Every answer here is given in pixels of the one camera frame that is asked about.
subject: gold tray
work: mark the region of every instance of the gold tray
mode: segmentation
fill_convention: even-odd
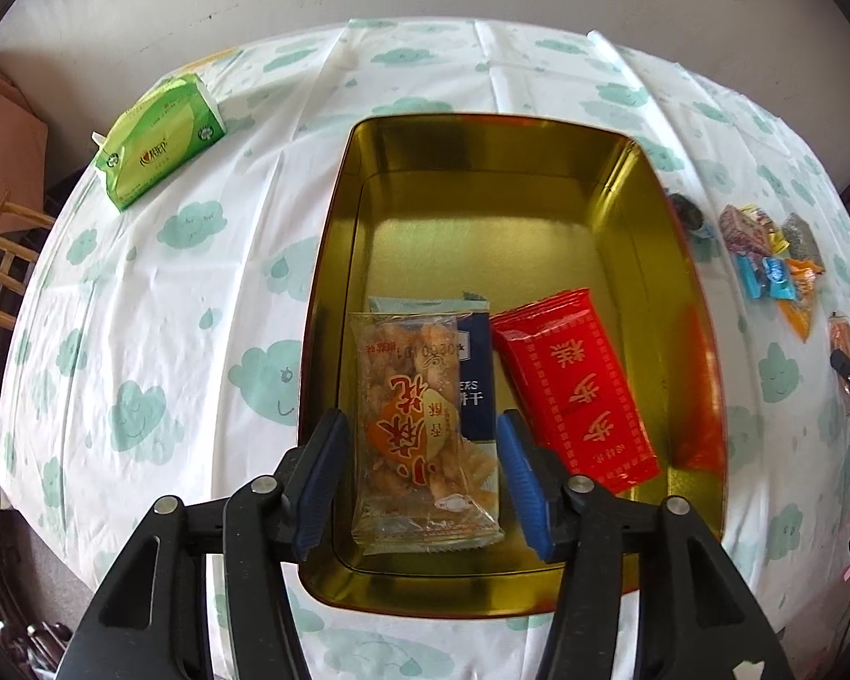
[[[354,128],[315,270],[300,440],[329,407],[354,422],[355,348],[346,315],[367,311],[369,295],[440,299],[466,290],[499,312],[582,286],[592,289],[662,466],[626,497],[658,503],[679,493],[720,535],[723,404],[702,291],[638,144],[591,127],[414,115]],[[517,406],[496,355],[495,386],[498,411]],[[709,464],[700,467],[687,452]],[[498,544],[372,556],[351,538],[351,481],[350,468],[330,529],[299,570],[318,600],[434,618],[554,609],[562,567],[541,562],[526,545],[503,481],[505,538]],[[627,558],[624,589],[636,585],[637,561]]]

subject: white wall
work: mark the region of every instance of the white wall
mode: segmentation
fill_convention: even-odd
[[[850,26],[831,0],[18,0],[0,67],[48,120],[48,175],[93,152],[160,74],[231,45],[377,15],[460,15],[587,32],[680,61],[784,117],[850,179]]]

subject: bolt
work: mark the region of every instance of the bolt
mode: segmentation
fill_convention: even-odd
[[[667,499],[667,511],[676,514],[678,517],[686,516],[690,513],[690,502],[682,496],[674,496]]]
[[[154,512],[156,514],[172,514],[179,508],[179,501],[176,496],[161,496],[154,502]]]
[[[260,475],[252,481],[252,493],[270,493],[277,488],[277,480],[271,475]]]
[[[567,481],[567,488],[573,493],[591,493],[594,488],[594,481],[589,476],[575,475]]]

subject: table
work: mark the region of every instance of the table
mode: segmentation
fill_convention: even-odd
[[[227,136],[122,214],[85,172],[34,271],[3,380],[2,487],[78,576],[94,588],[157,497],[223,497],[295,444],[311,275],[351,126],[401,112],[539,115],[632,135],[709,218],[757,203],[816,233],[827,274],[806,343],[775,304],[745,299],[719,237],[690,244],[727,405],[723,544],[775,629],[790,624],[798,668],[824,654],[839,624],[827,605],[847,595],[850,418],[826,318],[850,317],[850,221],[789,126],[600,33],[505,22],[351,20],[194,69]],[[219,561],[209,571],[215,668],[230,674]],[[359,615],[313,602],[295,571],[287,580],[315,677],[532,677],[549,622]],[[626,597],[618,678],[632,677],[635,612]]]

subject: red snack package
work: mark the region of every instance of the red snack package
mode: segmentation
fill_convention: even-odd
[[[588,289],[491,318],[491,333],[535,441],[571,474],[614,493],[658,474],[658,461]]]

